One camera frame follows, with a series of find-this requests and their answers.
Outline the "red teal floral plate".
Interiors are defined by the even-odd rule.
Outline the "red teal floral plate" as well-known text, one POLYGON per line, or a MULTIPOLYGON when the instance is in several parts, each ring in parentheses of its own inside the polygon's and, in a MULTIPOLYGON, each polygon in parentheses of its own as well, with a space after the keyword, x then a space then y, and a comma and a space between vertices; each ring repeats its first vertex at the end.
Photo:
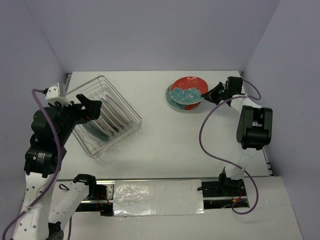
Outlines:
POLYGON ((176 101, 173 100, 173 98, 171 97, 171 94, 170 94, 170 89, 171 89, 171 85, 166 89, 166 92, 165 92, 165 99, 167 101, 167 103, 175 110, 177 111, 191 111, 195 108, 197 108, 201 102, 198 102, 198 103, 195 103, 195 104, 189 104, 189 105, 186 105, 186 104, 180 104, 176 101))

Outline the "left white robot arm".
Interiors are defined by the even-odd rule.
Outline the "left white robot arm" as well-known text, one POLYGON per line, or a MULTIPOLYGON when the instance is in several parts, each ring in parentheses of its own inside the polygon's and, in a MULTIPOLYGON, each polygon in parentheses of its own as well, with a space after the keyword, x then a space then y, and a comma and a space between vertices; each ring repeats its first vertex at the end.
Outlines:
POLYGON ((25 154, 25 195, 19 215, 9 224, 15 227, 14 240, 61 240, 68 221, 81 201, 98 194, 96 178, 78 174, 57 208, 51 210, 52 196, 66 155, 65 143, 77 125, 86 124, 100 116, 102 102, 90 100, 83 94, 78 103, 66 104, 62 99, 43 107, 33 115, 30 147, 25 154))

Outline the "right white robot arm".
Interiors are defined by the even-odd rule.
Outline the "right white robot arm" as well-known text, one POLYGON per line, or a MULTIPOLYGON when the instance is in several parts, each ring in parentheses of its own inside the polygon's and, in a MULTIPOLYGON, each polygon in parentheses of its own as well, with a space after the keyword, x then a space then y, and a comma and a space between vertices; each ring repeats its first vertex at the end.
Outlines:
POLYGON ((243 83, 248 83, 242 77, 229 76, 225 83, 219 82, 213 89, 201 95, 204 100, 216 105, 215 110, 223 104, 235 109, 239 113, 236 129, 236 141, 239 152, 233 161, 215 159, 227 163, 218 177, 217 190, 223 196, 239 190, 243 185, 246 169, 254 155, 272 139, 273 110, 262 107, 253 100, 257 97, 242 92, 243 83))

